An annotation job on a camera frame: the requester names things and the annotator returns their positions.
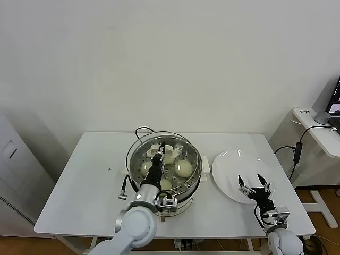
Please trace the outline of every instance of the floor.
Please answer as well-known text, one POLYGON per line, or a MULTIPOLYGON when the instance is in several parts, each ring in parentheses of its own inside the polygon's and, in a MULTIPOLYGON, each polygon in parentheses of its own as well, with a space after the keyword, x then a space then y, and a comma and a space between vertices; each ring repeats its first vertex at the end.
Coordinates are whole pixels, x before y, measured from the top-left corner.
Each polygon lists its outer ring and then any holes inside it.
MULTIPOLYGON (((335 190, 319 191, 330 211, 333 213, 337 222, 340 223, 340 198, 336 196, 335 190)), ((304 203, 313 203, 308 191, 297 191, 300 199, 304 203)), ((334 242, 340 243, 340 228, 329 228, 321 213, 309 213, 311 220, 316 228, 316 235, 326 237, 334 242)), ((83 239, 84 244, 90 245, 91 239, 83 239)), ((340 254, 340 246, 332 244, 324 239, 322 243, 326 246, 329 255, 340 254)), ((227 251, 248 250, 246 240, 219 240, 222 247, 227 251)), ((260 246, 259 239, 253 239, 255 250, 260 246)), ((198 244, 201 251, 221 251, 222 248, 218 240, 204 240, 198 244)), ((175 251, 173 240, 154 239, 148 246, 141 250, 155 251, 175 251)), ((0 237, 0 254, 1 255, 74 255, 57 239, 30 239, 23 237, 0 237)))

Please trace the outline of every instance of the white robotic arm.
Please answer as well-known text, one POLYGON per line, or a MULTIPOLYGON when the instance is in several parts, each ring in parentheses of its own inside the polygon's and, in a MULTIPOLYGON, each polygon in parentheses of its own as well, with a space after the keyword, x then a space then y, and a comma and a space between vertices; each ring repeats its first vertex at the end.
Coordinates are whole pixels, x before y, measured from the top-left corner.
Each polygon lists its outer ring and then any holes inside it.
MULTIPOLYGON (((151 242, 157 230, 154 219, 156 211, 176 211, 177 199, 170 193, 161 191, 160 180, 164 168, 165 144, 161 144, 158 152, 152 158, 152 166, 140 189, 127 210, 121 211, 116 221, 115 232, 111 240, 99 243, 89 255, 119 255, 126 254, 134 247, 143 247, 151 242)), ((126 199, 124 179, 119 198, 126 199)))
POLYGON ((290 212, 287 207, 275 207, 269 199, 270 183, 258 174, 263 188, 246 186, 239 176, 240 191, 248 198, 256 201, 255 217, 268 236, 268 246, 273 255, 303 255, 301 240, 290 230, 287 230, 287 217, 290 212), (260 219, 256 208, 260 208, 260 219))
POLYGON ((137 206, 127 211, 120 231, 111 239, 95 246, 89 255, 126 254, 133 247, 143 247, 151 242, 157 230, 154 214, 146 207, 137 206))
POLYGON ((273 255, 303 255, 301 240, 284 228, 277 228, 268 234, 268 246, 273 255))

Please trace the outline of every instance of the white desk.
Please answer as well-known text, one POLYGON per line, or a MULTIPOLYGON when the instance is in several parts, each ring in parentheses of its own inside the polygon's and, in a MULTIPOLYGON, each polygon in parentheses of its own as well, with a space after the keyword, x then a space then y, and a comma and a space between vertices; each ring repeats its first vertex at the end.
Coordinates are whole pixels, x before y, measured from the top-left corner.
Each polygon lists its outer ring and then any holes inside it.
MULTIPOLYGON (((315 122, 314 117, 316 116, 317 112, 312 108, 294 108, 293 114, 295 117, 301 122, 301 124, 307 129, 311 126, 329 126, 320 125, 319 123, 315 122)), ((340 134, 332 131, 332 129, 323 129, 323 128, 313 128, 308 131, 311 136, 315 139, 317 144, 323 149, 323 151, 331 158, 338 158, 340 159, 340 134)), ((318 165, 318 158, 315 158, 313 163, 318 165)), ((320 165, 320 171, 323 169, 327 169, 328 167, 327 162, 322 162, 320 165)), ((315 173, 309 173, 308 169, 306 168, 302 173, 300 173, 297 179, 294 179, 293 186, 297 186, 300 182, 300 179, 303 177, 310 177, 315 173)), ((305 203, 304 207, 308 212, 320 212, 323 214, 324 218, 326 219, 329 227, 331 228, 338 228, 338 223, 336 222, 335 218, 333 217, 332 213, 328 209, 327 205, 325 204, 324 200, 320 196, 318 191, 312 190, 310 191, 311 195, 313 196, 316 203, 305 203)))
MULTIPOLYGON (((294 108, 293 114, 306 129, 311 126, 329 126, 315 122, 317 112, 312 108, 294 108)), ((329 157, 340 158, 340 135, 337 132, 317 127, 308 132, 329 157)))
MULTIPOLYGON (((183 134, 208 157, 224 150, 247 150, 260 157, 276 178, 273 200, 287 206, 291 214, 288 229, 297 235, 314 234, 315 228, 262 134, 183 134)), ((127 201, 118 199, 125 156, 135 142, 134 133, 87 132, 81 137, 68 164, 49 197, 36 225, 38 233, 62 236, 113 236, 118 213, 127 201)), ((133 190, 128 187, 128 201, 133 190)), ((159 221, 158 238, 247 238, 264 237, 253 206, 225 196, 211 176, 201 183, 193 204, 184 213, 159 221)))

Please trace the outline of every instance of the monitor screen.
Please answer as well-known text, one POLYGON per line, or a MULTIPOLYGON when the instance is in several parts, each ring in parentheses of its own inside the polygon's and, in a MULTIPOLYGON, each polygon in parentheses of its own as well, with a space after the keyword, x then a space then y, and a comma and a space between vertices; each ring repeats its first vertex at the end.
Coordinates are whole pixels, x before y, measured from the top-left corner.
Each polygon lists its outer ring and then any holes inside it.
POLYGON ((340 116, 340 78, 327 106, 326 112, 340 116))

